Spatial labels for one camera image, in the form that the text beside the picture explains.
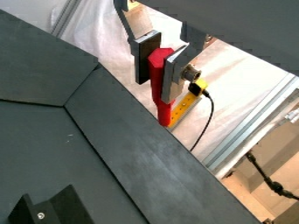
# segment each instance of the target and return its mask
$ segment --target dark gray panel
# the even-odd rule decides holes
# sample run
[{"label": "dark gray panel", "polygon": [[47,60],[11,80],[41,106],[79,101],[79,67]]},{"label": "dark gray panel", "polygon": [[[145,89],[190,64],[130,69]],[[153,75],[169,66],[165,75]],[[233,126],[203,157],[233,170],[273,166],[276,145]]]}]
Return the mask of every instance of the dark gray panel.
[{"label": "dark gray panel", "polygon": [[139,2],[299,75],[299,1]]},{"label": "dark gray panel", "polygon": [[0,223],[74,184],[95,223],[147,223],[65,108],[0,102]]},{"label": "dark gray panel", "polygon": [[98,59],[0,10],[0,99],[63,106]]},{"label": "dark gray panel", "polygon": [[259,223],[105,68],[66,107],[153,224]]}]

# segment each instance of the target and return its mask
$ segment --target metal screw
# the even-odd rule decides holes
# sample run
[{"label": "metal screw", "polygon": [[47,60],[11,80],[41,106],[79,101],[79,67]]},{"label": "metal screw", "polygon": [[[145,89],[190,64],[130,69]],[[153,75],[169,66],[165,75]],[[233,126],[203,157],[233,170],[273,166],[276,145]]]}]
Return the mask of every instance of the metal screw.
[{"label": "metal screw", "polygon": [[41,220],[43,220],[45,216],[46,216],[45,213],[38,213],[38,217]]}]

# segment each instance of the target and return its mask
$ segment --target red block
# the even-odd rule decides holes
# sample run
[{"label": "red block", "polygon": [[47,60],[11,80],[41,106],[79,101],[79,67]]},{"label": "red block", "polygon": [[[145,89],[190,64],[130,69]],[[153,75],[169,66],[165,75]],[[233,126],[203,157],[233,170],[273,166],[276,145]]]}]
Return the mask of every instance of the red block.
[{"label": "red block", "polygon": [[162,101],[163,81],[165,81],[165,59],[174,53],[173,48],[158,48],[149,57],[149,68],[151,77],[154,103],[158,107],[158,121],[163,126],[169,126],[173,116],[173,105]]}]

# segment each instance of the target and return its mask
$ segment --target yellow object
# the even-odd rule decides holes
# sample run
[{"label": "yellow object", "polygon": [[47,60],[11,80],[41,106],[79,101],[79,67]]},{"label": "yellow object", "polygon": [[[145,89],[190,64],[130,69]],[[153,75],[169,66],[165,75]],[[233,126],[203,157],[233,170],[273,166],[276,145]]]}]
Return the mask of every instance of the yellow object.
[{"label": "yellow object", "polygon": [[201,87],[201,94],[199,94],[199,96],[201,96],[203,90],[209,87],[209,83],[206,82],[205,79],[198,79],[198,80],[195,81],[195,84]]},{"label": "yellow object", "polygon": [[177,107],[173,110],[173,120],[171,120],[171,124],[169,125],[170,129],[175,126],[175,124],[186,116],[186,114],[190,111],[191,106],[199,100],[203,90],[209,86],[209,83],[203,79],[198,79],[195,81],[195,84],[201,87],[201,94],[199,94],[199,96],[197,96],[193,92],[189,92],[189,94],[183,97],[182,101],[179,102],[179,104],[177,105]]}]

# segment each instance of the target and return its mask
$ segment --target black cable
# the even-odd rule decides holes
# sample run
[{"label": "black cable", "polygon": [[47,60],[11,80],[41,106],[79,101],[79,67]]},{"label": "black cable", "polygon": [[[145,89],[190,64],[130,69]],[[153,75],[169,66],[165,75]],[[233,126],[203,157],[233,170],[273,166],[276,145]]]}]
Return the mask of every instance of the black cable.
[{"label": "black cable", "polygon": [[211,105],[211,110],[210,110],[210,120],[207,121],[207,124],[206,124],[206,126],[205,126],[205,129],[203,129],[203,131],[202,131],[202,133],[201,133],[201,136],[199,136],[199,138],[198,138],[198,140],[197,140],[194,146],[191,147],[191,151],[194,150],[194,148],[197,147],[199,141],[202,140],[202,136],[203,136],[203,134],[205,134],[207,128],[210,127],[210,124],[211,124],[211,118],[213,118],[213,115],[214,115],[214,100],[211,99],[210,92],[209,92],[206,89],[203,90],[203,95],[205,95],[207,98],[210,98],[210,105]]},{"label": "black cable", "polygon": [[288,197],[289,199],[296,199],[296,200],[299,200],[299,197],[296,196],[292,192],[289,192],[288,190],[285,190],[285,187],[282,186],[281,183],[273,181],[273,179],[266,175],[265,171],[262,170],[259,164],[258,164],[258,160],[254,156],[254,154],[251,152],[249,152],[246,154],[247,156],[247,160],[249,162],[251,162],[254,164],[254,166],[257,167],[259,173],[262,174],[263,178],[265,178],[265,181],[270,187],[270,189],[280,194],[280,196],[285,196]]}]

